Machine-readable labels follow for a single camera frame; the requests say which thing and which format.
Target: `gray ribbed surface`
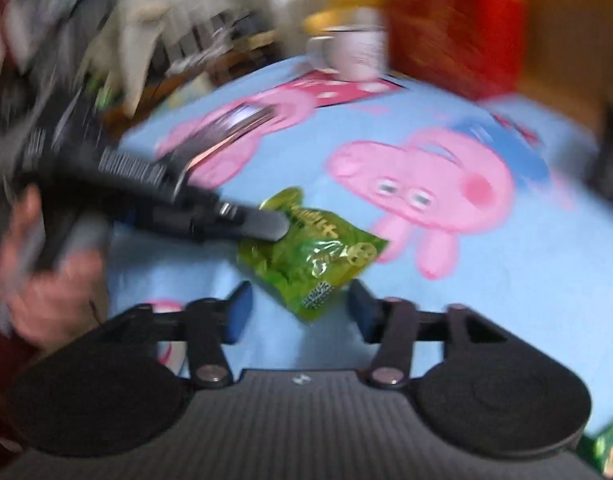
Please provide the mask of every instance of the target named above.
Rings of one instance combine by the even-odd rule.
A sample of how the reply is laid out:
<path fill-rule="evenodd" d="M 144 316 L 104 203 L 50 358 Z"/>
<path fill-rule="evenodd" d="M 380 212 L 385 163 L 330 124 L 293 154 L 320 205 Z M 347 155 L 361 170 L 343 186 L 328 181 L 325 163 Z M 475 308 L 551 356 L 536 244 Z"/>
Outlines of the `gray ribbed surface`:
<path fill-rule="evenodd" d="M 573 454 L 501 463 L 444 444 L 407 400 L 353 372 L 249 371 L 197 394 L 174 428 L 124 455 L 62 459 L 32 451 L 0 480 L 598 480 Z"/>

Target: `red bag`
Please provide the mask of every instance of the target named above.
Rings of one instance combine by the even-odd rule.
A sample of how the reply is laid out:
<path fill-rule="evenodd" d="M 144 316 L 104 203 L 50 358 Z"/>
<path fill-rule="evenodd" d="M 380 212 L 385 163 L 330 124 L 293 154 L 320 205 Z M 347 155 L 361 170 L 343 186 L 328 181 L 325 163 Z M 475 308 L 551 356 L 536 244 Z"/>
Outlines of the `red bag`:
<path fill-rule="evenodd" d="M 387 0 L 391 68 L 478 100 L 514 91 L 525 0 Z"/>

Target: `mug handle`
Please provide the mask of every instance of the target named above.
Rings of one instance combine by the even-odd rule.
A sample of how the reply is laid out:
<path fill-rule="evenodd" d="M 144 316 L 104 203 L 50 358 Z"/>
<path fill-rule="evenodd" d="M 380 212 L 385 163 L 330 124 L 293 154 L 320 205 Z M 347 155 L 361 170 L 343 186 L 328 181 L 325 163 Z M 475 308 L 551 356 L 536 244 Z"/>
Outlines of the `mug handle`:
<path fill-rule="evenodd" d="M 309 59 L 311 66 L 325 74 L 339 74 L 340 72 L 334 69 L 327 62 L 327 44 L 333 40 L 333 36 L 316 36 L 306 42 L 306 57 Z"/>

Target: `peppa pig tablecloth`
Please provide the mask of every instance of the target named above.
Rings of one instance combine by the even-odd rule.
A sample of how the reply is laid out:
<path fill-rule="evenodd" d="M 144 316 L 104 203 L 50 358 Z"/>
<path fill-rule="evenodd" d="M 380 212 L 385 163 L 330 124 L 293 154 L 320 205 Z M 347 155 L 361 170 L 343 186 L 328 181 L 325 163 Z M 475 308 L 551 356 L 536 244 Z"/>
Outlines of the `peppa pig tablecloth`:
<path fill-rule="evenodd" d="M 365 84 L 309 73 L 291 59 L 239 79 L 125 136 L 165 153 L 243 100 L 275 120 L 211 159 L 192 182 L 260 203 L 301 186 L 305 205 L 387 238 L 362 276 L 376 296 L 424 310 L 463 303 L 578 373 L 593 396 L 593 433 L 613 418 L 613 209 L 581 184 L 595 153 L 580 126 L 519 96 L 473 104 L 385 78 Z M 142 301 L 223 298 L 250 275 L 236 246 L 203 246 L 118 228 L 110 258 L 112 312 Z M 344 297 L 312 326 L 261 288 L 242 340 L 225 347 L 243 368 L 362 368 Z M 419 344 L 412 375 L 440 361 Z"/>

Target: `white mug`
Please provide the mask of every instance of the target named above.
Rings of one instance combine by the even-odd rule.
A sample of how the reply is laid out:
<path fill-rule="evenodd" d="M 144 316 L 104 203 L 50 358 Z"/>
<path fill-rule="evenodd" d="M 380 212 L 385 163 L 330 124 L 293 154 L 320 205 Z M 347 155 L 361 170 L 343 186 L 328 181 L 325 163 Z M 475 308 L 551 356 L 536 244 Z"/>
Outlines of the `white mug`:
<path fill-rule="evenodd" d="M 371 81 L 387 70 L 387 32 L 382 27 L 349 25 L 327 28 L 327 36 L 311 38 L 306 55 L 320 72 L 344 81 Z"/>

